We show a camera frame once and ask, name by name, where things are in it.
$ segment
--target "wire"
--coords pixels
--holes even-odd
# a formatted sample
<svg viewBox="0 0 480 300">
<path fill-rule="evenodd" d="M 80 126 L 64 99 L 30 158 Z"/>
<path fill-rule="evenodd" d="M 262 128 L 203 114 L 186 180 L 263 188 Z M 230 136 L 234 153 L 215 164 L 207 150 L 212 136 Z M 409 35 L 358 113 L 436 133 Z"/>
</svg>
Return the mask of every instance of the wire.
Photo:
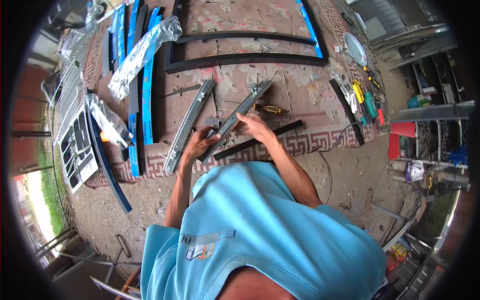
<svg viewBox="0 0 480 300">
<path fill-rule="evenodd" d="M 320 156 L 322 157 L 322 159 L 324 160 L 325 162 L 325 165 L 327 167 L 327 172 L 328 172 L 328 186 L 329 186 L 329 194 L 328 194 L 328 199 L 327 199 L 327 202 L 325 204 L 328 204 L 328 201 L 330 201 L 330 197 L 332 196 L 332 189 L 333 189 L 333 176 L 332 176 L 332 170 L 330 168 L 330 165 L 328 164 L 327 160 L 325 159 L 323 153 L 325 152 L 329 152 L 331 151 L 333 148 L 336 148 L 338 146 L 338 144 L 340 143 L 340 141 L 342 140 L 343 138 L 343 133 L 345 133 L 347 131 L 347 128 L 350 127 L 350 126 L 353 126 L 355 124 L 361 124 L 361 122 L 354 122 L 354 123 L 350 123 L 349 125 L 347 125 L 341 132 L 340 132 L 340 136 L 339 138 L 337 139 L 337 141 L 335 142 L 335 144 L 333 144 L 333 146 L 331 146 L 329 149 L 327 150 L 320 150 L 320 147 L 321 145 L 319 145 L 318 147 L 316 147 L 315 149 L 312 150 L 312 152 L 314 151 L 317 151 Z"/>
</svg>

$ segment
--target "clear plastic bag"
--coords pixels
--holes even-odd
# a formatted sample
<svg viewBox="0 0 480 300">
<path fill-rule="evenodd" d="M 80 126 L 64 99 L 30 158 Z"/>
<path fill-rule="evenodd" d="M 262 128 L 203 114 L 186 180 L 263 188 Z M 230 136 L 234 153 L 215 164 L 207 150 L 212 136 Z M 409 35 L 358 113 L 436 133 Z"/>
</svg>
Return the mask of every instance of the clear plastic bag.
<svg viewBox="0 0 480 300">
<path fill-rule="evenodd" d="M 339 64 L 335 59 L 329 58 L 328 65 L 325 66 L 325 69 L 330 76 L 330 79 L 335 79 L 338 85 L 347 85 L 349 84 L 348 74 L 345 72 L 345 69 Z"/>
<path fill-rule="evenodd" d="M 151 60 L 162 43 L 176 41 L 182 35 L 181 25 L 176 16 L 167 17 L 149 30 L 138 43 L 133 46 L 130 54 L 125 58 L 123 65 L 113 74 L 108 88 L 112 96 L 120 102 L 129 91 L 129 84 Z M 147 51 L 151 45 L 155 45 L 155 51 Z"/>
<path fill-rule="evenodd" d="M 86 102 L 92 117 L 103 131 L 103 135 L 112 144 L 121 149 L 133 146 L 133 135 L 128 131 L 127 125 L 103 100 L 99 99 L 96 94 L 87 94 Z"/>
</svg>

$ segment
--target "gray metal strip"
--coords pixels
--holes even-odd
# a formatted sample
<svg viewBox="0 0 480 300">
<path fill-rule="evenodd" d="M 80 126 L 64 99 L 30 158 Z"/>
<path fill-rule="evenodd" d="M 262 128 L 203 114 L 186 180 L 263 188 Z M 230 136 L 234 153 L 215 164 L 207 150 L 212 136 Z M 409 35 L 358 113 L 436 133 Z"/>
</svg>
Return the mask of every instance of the gray metal strip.
<svg viewBox="0 0 480 300">
<path fill-rule="evenodd" d="M 257 100 L 265 93 L 265 91 L 270 87 L 272 84 L 271 81 L 264 81 L 258 84 L 252 84 L 249 89 L 252 90 L 250 95 L 238 106 L 238 108 L 228 117 L 228 119 L 223 123 L 222 127 L 218 129 L 218 134 L 222 136 L 222 138 L 216 143 L 208 147 L 207 151 L 200 156 L 198 159 L 201 160 L 202 163 L 206 164 L 210 156 L 212 156 L 213 152 L 218 148 L 222 140 L 232 131 L 232 129 L 237 125 L 237 112 L 244 115 L 248 112 L 248 110 L 257 102 Z"/>
<path fill-rule="evenodd" d="M 172 142 L 172 147 L 170 147 L 170 151 L 168 152 L 167 159 L 165 160 L 165 164 L 163 165 L 163 170 L 168 173 L 173 173 L 175 170 L 175 166 L 180 158 L 181 152 L 183 147 L 185 146 L 185 142 L 187 141 L 188 135 L 192 130 L 193 124 L 195 120 L 197 120 L 198 114 L 200 110 L 204 106 L 208 96 L 212 92 L 213 86 L 215 83 L 211 80 L 205 80 L 202 87 L 193 99 L 190 108 L 187 111 L 187 114 L 183 118 L 183 121 L 175 135 L 175 138 Z"/>
</svg>

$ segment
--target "plastic packaging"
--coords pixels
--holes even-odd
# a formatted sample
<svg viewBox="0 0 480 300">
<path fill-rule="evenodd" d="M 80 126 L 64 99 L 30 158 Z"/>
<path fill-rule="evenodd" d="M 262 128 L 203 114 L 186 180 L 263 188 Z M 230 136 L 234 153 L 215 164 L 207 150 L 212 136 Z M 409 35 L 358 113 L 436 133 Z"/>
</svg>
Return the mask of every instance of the plastic packaging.
<svg viewBox="0 0 480 300">
<path fill-rule="evenodd" d="M 85 27 L 86 32 L 97 31 L 98 25 L 96 23 L 96 18 L 102 13 L 103 7 L 98 4 L 98 0 L 89 1 L 87 3 L 87 16 L 85 17 Z"/>
<path fill-rule="evenodd" d="M 405 181 L 419 181 L 423 179 L 423 174 L 425 169 L 423 168 L 423 162 L 421 160 L 412 160 L 407 163 L 407 168 L 405 169 Z"/>
<path fill-rule="evenodd" d="M 58 50 L 58 56 L 67 62 L 70 61 L 72 55 L 72 49 L 77 43 L 86 35 L 93 34 L 98 29 L 96 18 L 99 14 L 102 14 L 104 7 L 98 4 L 98 0 L 90 1 L 87 3 L 87 16 L 85 17 L 85 26 L 83 28 L 70 28 L 67 35 L 63 38 L 60 49 Z"/>
<path fill-rule="evenodd" d="M 86 101 L 92 117 L 103 131 L 104 137 L 121 149 L 133 146 L 133 135 L 128 131 L 127 125 L 119 115 L 111 110 L 96 94 L 87 94 Z"/>
<path fill-rule="evenodd" d="M 167 17 L 149 30 L 126 57 L 123 65 L 113 74 L 108 88 L 112 96 L 120 102 L 129 91 L 129 84 L 158 51 L 162 43 L 176 41 L 182 35 L 181 25 L 177 16 Z M 155 51 L 147 51 L 150 45 L 155 45 Z"/>
<path fill-rule="evenodd" d="M 345 69 L 335 59 L 329 58 L 328 65 L 325 66 L 330 79 L 335 79 L 339 86 L 349 84 L 348 75 Z"/>
</svg>

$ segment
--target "screwdriver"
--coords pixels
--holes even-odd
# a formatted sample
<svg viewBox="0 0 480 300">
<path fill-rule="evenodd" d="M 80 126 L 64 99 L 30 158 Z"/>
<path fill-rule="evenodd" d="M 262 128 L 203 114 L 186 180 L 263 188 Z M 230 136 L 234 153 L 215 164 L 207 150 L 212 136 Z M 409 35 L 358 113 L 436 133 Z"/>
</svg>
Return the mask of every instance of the screwdriver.
<svg viewBox="0 0 480 300">
<path fill-rule="evenodd" d="M 254 110 L 260 110 L 260 109 L 263 109 L 263 110 L 266 110 L 266 111 L 269 111 L 269 112 L 273 112 L 275 113 L 276 115 L 279 115 L 282 113 L 282 110 L 279 109 L 277 106 L 273 106 L 273 105 L 260 105 L 260 104 L 257 104 L 255 103 L 253 105 L 253 109 Z"/>
<path fill-rule="evenodd" d="M 363 67 L 363 70 L 367 73 L 367 75 L 368 75 L 368 80 L 373 83 L 373 86 L 376 87 L 377 89 L 380 89 L 380 85 L 379 85 L 378 82 L 373 78 L 373 76 L 374 76 L 373 72 L 370 71 L 370 69 L 367 68 L 367 67 Z"/>
</svg>

